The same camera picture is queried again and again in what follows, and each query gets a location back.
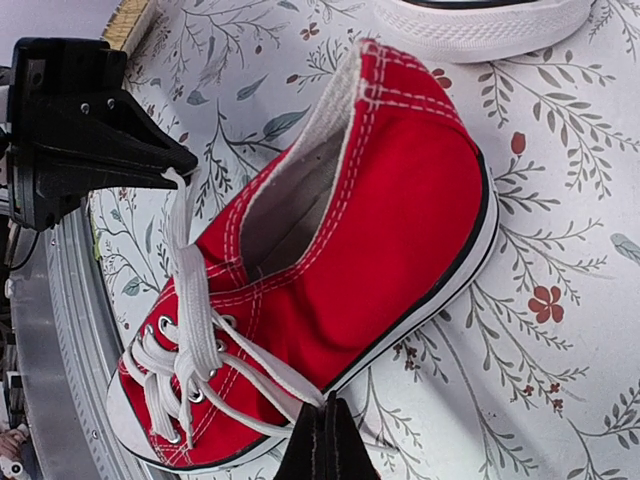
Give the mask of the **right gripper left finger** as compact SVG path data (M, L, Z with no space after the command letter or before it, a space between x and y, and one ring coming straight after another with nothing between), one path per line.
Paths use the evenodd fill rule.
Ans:
M324 410L304 404L274 480L325 480L326 434Z

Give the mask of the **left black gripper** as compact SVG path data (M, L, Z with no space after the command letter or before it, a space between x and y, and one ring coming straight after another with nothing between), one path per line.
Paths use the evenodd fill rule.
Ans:
M91 190L167 189L193 154L121 88L125 52L104 40L18 40L9 84L7 152L13 219L44 231Z

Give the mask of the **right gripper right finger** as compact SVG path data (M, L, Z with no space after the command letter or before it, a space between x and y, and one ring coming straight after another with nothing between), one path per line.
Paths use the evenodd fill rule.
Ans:
M329 394L324 414L325 478L378 480L364 441L346 401Z

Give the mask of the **red sneaker with laces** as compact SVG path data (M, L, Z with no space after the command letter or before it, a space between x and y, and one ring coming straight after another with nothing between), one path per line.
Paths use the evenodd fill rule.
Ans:
M394 47L430 61L471 64L561 42L588 20L591 1L375 1Z

